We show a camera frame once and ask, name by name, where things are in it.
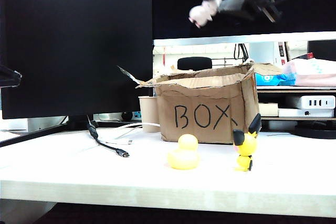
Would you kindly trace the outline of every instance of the computer monitor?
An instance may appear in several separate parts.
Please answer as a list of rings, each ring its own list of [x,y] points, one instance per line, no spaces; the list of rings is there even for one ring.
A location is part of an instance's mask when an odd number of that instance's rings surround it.
[[[151,0],[2,0],[3,118],[138,111],[152,78]]]
[[[201,29],[189,11],[202,0],[153,0],[153,36],[156,46],[220,42],[320,40],[336,38],[335,0],[287,0],[276,7],[282,18],[272,23],[263,13],[254,21],[216,14]]]
[[[308,52],[321,60],[336,61],[336,40],[314,40],[308,42]]]

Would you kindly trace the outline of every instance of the black cable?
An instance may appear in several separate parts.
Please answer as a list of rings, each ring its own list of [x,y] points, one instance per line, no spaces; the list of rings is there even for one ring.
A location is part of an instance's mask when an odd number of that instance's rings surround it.
[[[96,128],[91,124],[90,120],[89,120],[89,123],[87,124],[87,128],[90,132],[90,135],[94,138],[94,140],[96,140],[97,144],[98,145],[101,145],[107,149],[110,149],[110,150],[113,150],[115,151],[119,156],[122,156],[122,157],[129,157],[130,154],[128,154],[128,152],[122,150],[122,149],[119,149],[119,148],[114,148],[112,146],[109,146],[109,145],[106,145],[106,144],[103,144],[101,141],[98,140],[98,133],[97,133],[97,130]]]
[[[239,44],[239,47],[242,49],[242,52],[243,52],[243,61],[246,61],[246,51],[245,51],[245,49],[244,49],[244,46],[243,46],[243,44]]]
[[[235,50],[233,52],[233,58],[235,60],[239,60],[239,55],[240,55],[240,48],[239,48],[239,45],[238,45],[238,57],[236,58],[236,48],[237,48],[237,44],[235,44]]]
[[[244,46],[244,49],[245,49],[245,52],[246,52],[246,57],[247,57],[247,58],[246,58],[246,60],[247,60],[247,59],[248,59],[248,57],[249,57],[249,55],[248,55],[248,51],[247,51],[247,49],[246,49],[246,46],[245,46],[245,44],[243,44],[243,46]]]

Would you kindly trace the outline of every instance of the yellow toy figure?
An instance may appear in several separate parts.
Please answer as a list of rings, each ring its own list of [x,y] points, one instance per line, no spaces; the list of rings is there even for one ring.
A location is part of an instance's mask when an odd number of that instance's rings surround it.
[[[252,153],[257,148],[258,133],[261,128],[261,115],[258,113],[250,127],[248,128],[248,133],[244,133],[241,130],[233,130],[234,147],[236,151],[240,154],[237,163],[238,167],[236,170],[241,170],[247,172],[252,169]]]
[[[194,135],[180,136],[179,147],[168,153],[168,163],[172,168],[180,170],[196,168],[200,162],[197,148],[198,140]]]

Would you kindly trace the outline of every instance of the rubber duck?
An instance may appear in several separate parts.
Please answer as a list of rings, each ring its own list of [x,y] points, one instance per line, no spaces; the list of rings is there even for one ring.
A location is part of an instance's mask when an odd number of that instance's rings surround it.
[[[197,138],[191,134],[184,134],[180,136],[178,146],[177,149],[167,155],[170,166],[179,170],[196,168],[200,162],[200,157],[197,153]]]

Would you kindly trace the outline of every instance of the pink fabric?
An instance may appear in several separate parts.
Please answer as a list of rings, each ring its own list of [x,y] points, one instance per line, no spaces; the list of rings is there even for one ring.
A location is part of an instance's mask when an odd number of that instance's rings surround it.
[[[295,86],[336,87],[336,61],[294,59],[282,73],[296,77]]]

